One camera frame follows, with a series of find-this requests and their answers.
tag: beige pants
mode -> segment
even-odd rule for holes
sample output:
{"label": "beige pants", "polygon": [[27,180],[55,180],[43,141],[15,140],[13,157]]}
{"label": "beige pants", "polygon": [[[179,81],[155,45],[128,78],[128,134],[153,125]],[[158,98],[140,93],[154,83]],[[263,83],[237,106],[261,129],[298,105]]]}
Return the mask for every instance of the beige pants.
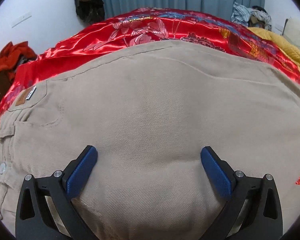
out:
{"label": "beige pants", "polygon": [[86,145],[98,162],[74,205],[100,239],[199,239],[224,205],[200,162],[206,145],[247,176],[274,176],[285,231],[300,214],[300,86],[268,64],[159,41],[24,96],[0,120],[0,218],[12,232],[24,176],[50,176]]}

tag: blue textured pad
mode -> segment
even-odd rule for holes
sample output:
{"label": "blue textured pad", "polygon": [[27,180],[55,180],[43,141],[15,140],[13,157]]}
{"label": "blue textured pad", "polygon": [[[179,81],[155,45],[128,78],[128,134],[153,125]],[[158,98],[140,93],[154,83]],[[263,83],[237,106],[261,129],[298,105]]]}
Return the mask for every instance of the blue textured pad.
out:
{"label": "blue textured pad", "polygon": [[224,171],[218,165],[216,160],[211,156],[206,147],[201,150],[201,163],[207,173],[208,178],[212,181],[219,195],[223,198],[230,198],[232,194],[231,182]]}
{"label": "blue textured pad", "polygon": [[91,147],[67,181],[66,194],[70,199],[79,195],[81,188],[87,183],[97,159],[98,152],[95,147]]}

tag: yellow quilted fabric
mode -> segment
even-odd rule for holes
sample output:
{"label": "yellow quilted fabric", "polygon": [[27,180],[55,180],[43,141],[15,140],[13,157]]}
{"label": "yellow quilted fabric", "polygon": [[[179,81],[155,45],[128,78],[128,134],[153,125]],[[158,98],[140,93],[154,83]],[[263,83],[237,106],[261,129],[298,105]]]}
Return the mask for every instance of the yellow quilted fabric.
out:
{"label": "yellow quilted fabric", "polygon": [[271,31],[256,27],[248,29],[260,38],[274,42],[279,49],[298,66],[300,71],[300,49],[290,44],[283,36]]}

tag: red floral blanket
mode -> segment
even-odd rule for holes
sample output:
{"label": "red floral blanket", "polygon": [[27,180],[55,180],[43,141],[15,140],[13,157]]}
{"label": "red floral blanket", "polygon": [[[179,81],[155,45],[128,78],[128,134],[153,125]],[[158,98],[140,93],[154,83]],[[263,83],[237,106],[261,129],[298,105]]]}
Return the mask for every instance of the red floral blanket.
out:
{"label": "red floral blanket", "polygon": [[18,93],[41,80],[118,49],[171,39],[269,63],[300,84],[296,64],[273,42],[261,39],[241,25],[200,12],[140,8],[93,24],[46,50],[37,60],[19,66],[11,88],[0,103],[0,116]]}

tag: white wall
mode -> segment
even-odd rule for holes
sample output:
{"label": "white wall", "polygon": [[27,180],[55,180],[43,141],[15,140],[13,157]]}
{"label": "white wall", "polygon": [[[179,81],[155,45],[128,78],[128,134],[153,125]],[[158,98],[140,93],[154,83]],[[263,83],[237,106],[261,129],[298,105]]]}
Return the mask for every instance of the white wall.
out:
{"label": "white wall", "polygon": [[297,18],[300,20],[300,11],[292,0],[265,0],[265,9],[272,18],[273,31],[276,26],[284,27],[287,18]]}
{"label": "white wall", "polygon": [[[15,19],[28,12],[32,17],[11,27]],[[41,54],[83,28],[74,0],[5,0],[0,6],[0,50],[9,41],[29,41],[29,46]]]}

